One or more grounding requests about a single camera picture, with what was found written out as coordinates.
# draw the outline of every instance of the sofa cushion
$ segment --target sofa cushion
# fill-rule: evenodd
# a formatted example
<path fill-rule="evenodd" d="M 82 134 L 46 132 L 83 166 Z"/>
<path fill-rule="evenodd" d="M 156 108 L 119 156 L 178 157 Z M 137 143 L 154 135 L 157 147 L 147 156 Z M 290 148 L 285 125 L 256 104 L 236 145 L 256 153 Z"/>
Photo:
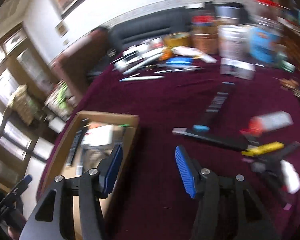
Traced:
<path fill-rule="evenodd" d="M 116 51 L 140 44 L 150 38 L 187 32 L 189 16 L 184 7 L 163 10 L 115 25 L 110 31 L 110 43 Z"/>

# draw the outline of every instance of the yellow tool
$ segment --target yellow tool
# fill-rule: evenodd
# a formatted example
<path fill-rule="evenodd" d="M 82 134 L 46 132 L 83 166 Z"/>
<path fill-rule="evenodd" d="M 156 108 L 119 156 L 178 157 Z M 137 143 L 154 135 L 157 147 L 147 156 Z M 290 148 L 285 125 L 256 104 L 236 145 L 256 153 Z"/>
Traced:
<path fill-rule="evenodd" d="M 273 152 L 279 149 L 282 149 L 284 147 L 283 143 L 280 142 L 273 142 L 264 144 L 258 147 L 253 147 L 251 149 L 248 149 L 247 151 L 242 151 L 242 155 L 253 157 L 255 155 L 261 155 L 269 152 Z"/>

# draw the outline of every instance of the purple tablecloth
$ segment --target purple tablecloth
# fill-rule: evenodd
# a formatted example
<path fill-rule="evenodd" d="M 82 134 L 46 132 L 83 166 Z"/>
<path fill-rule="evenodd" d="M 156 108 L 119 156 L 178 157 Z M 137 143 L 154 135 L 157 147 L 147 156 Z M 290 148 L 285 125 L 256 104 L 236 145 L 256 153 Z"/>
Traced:
<path fill-rule="evenodd" d="M 94 80 L 65 127 L 80 110 L 140 117 L 141 133 L 135 147 L 129 181 L 122 193 L 122 206 L 117 214 L 119 219 L 116 227 L 111 228 L 113 239 L 190 238 L 198 203 L 184 190 L 174 157 L 178 145 L 183 145 L 192 158 L 220 176 L 244 175 L 268 210 L 277 232 L 283 239 L 288 239 L 300 224 L 300 190 L 290 195 L 292 208 L 283 210 L 249 165 L 242 162 L 240 153 L 173 135 L 172 129 L 192 127 L 221 82 L 227 81 L 234 82 L 236 88 L 214 123 L 212 133 L 240 137 L 239 130 L 247 128 L 251 117 L 283 110 L 291 114 L 294 124 L 267 133 L 260 141 L 300 142 L 300 103 L 292 92 L 281 89 L 279 81 L 273 78 L 290 78 L 291 75 L 281 70 L 258 67 L 253 81 L 223 76 L 219 73 L 219 57 L 216 64 L 207 65 L 196 60 L 194 65 L 202 65 L 205 69 L 194 73 L 166 73 L 164 79 L 133 82 L 118 82 L 122 74 L 111 71 L 112 66 L 109 66 Z M 300 148 L 286 160 L 294 165 L 300 175 Z"/>

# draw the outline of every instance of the metal screw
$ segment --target metal screw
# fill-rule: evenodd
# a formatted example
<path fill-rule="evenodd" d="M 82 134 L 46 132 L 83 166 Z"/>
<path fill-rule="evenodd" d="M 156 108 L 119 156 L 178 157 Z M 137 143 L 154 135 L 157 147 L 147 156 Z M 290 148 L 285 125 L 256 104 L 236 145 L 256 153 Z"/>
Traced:
<path fill-rule="evenodd" d="M 241 174 L 238 174 L 237 176 L 235 176 L 235 178 L 236 178 L 238 181 L 243 181 L 243 180 L 244 180 L 244 176 L 241 175 Z"/>
<path fill-rule="evenodd" d="M 201 169 L 201 174 L 202 175 L 208 175 L 209 173 L 210 173 L 210 170 L 209 169 L 206 169 L 206 168 L 204 168 L 204 169 Z"/>
<path fill-rule="evenodd" d="M 89 174 L 90 175 L 95 175 L 95 174 L 97 174 L 98 173 L 98 170 L 97 169 L 91 169 L 91 170 L 89 170 Z"/>
<path fill-rule="evenodd" d="M 58 175 L 54 178 L 54 181 L 55 182 L 59 182 L 59 181 L 62 181 L 63 180 L 63 177 L 61 175 Z"/>

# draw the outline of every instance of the blue package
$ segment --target blue package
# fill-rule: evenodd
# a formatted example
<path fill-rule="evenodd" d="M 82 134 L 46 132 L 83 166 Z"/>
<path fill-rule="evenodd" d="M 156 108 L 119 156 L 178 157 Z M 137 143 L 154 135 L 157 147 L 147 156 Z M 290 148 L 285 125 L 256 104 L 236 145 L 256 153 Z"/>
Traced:
<path fill-rule="evenodd" d="M 274 62 L 274 46 L 280 39 L 277 31 L 266 31 L 261 28 L 254 28 L 251 35 L 250 54 L 263 62 Z"/>
<path fill-rule="evenodd" d="M 180 65 L 190 65 L 192 64 L 193 59 L 190 57 L 173 57 L 170 58 L 166 61 L 167 65 L 175 65 L 175 64 L 180 64 Z"/>

